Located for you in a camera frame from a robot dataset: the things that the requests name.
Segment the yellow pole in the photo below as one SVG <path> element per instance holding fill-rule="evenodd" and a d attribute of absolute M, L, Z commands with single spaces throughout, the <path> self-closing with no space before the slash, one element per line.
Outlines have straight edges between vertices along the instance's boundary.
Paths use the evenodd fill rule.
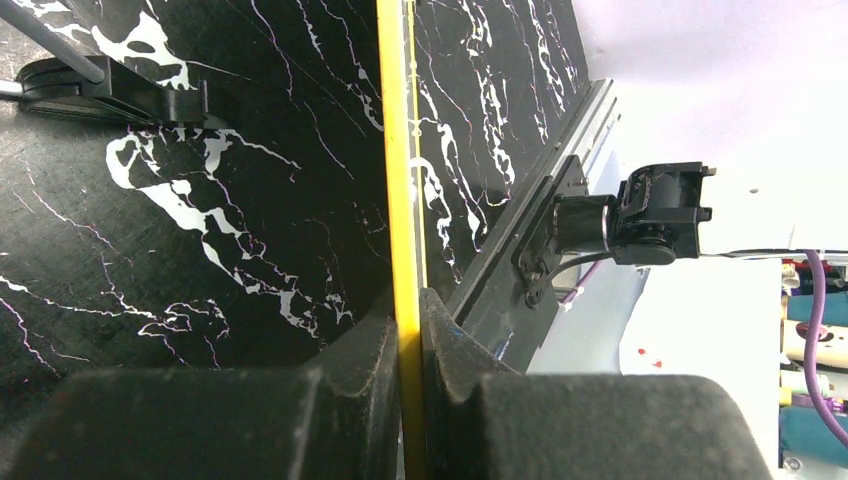
<path fill-rule="evenodd" d="M 377 0 L 380 74 L 383 90 L 386 178 L 389 200 L 389 232 L 395 317 L 398 325 L 400 396 L 406 478 L 427 478 L 424 436 L 424 391 L 421 359 L 421 324 L 418 308 L 418 261 L 416 256 L 415 208 L 411 200 L 410 157 L 417 154 L 417 138 L 410 135 L 409 95 L 417 97 L 414 60 L 412 1 Z M 404 25 L 408 31 L 404 34 Z"/>

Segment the metal rod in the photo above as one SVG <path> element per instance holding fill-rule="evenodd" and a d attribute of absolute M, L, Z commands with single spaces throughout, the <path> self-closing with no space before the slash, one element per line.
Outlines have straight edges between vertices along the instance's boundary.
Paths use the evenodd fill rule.
<path fill-rule="evenodd" d="M 24 87 L 18 82 L 0 80 L 0 100 L 17 102 L 24 98 Z"/>
<path fill-rule="evenodd" d="M 106 74 L 100 67 L 66 44 L 14 0 L 0 0 L 0 18 L 39 44 L 91 83 L 100 83 Z"/>

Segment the black marble surface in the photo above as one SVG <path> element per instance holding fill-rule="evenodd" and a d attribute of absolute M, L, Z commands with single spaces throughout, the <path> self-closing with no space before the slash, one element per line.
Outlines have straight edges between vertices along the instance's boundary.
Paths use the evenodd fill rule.
<path fill-rule="evenodd" d="M 428 283 L 447 301 L 574 117 L 588 67 L 570 2 L 423 0 L 414 35 Z"/>
<path fill-rule="evenodd" d="M 0 429 L 80 369 L 299 364 L 387 287 L 375 5 L 17 1 L 161 85 L 228 89 L 241 122 L 141 131 L 0 105 Z M 48 56 L 2 22 L 0 53 L 6 78 Z"/>

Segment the marble tabletop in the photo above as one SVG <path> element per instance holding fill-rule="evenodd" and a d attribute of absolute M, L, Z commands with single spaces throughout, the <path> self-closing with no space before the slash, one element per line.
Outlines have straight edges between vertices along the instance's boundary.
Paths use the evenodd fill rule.
<path fill-rule="evenodd" d="M 0 452 L 74 371 L 296 365 L 387 288 L 374 2 L 16 1 L 164 87 L 228 90 L 240 122 L 0 104 Z M 414 43 L 428 283 L 447 299 L 588 72 L 569 2 L 421 0 Z M 49 56 L 2 22 L 0 55 L 8 79 Z"/>

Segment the screw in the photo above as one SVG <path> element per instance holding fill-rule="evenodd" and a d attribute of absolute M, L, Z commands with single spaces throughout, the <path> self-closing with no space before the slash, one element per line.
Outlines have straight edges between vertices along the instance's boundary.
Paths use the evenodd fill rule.
<path fill-rule="evenodd" d="M 789 457 L 783 460 L 783 468 L 787 470 L 800 470 L 801 469 L 801 461 L 797 458 Z"/>

